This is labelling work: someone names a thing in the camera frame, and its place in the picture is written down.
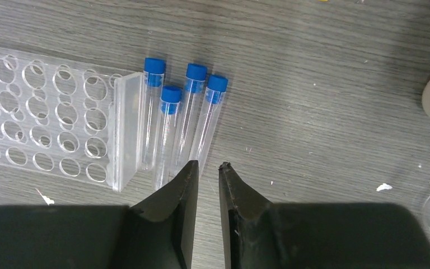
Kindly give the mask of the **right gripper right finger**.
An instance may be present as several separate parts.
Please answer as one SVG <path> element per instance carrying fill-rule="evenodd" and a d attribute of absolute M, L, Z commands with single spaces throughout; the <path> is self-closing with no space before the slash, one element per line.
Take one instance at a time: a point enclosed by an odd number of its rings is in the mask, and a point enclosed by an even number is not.
<path fill-rule="evenodd" d="M 274 203 L 219 169 L 226 268 L 430 268 L 417 218 L 394 203 Z"/>

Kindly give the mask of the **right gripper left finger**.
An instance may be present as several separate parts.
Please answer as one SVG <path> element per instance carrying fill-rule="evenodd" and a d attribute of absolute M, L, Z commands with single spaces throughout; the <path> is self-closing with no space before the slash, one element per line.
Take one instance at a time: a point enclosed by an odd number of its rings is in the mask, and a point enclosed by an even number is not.
<path fill-rule="evenodd" d="M 0 268 L 190 268 L 199 164 L 134 206 L 2 205 Z"/>

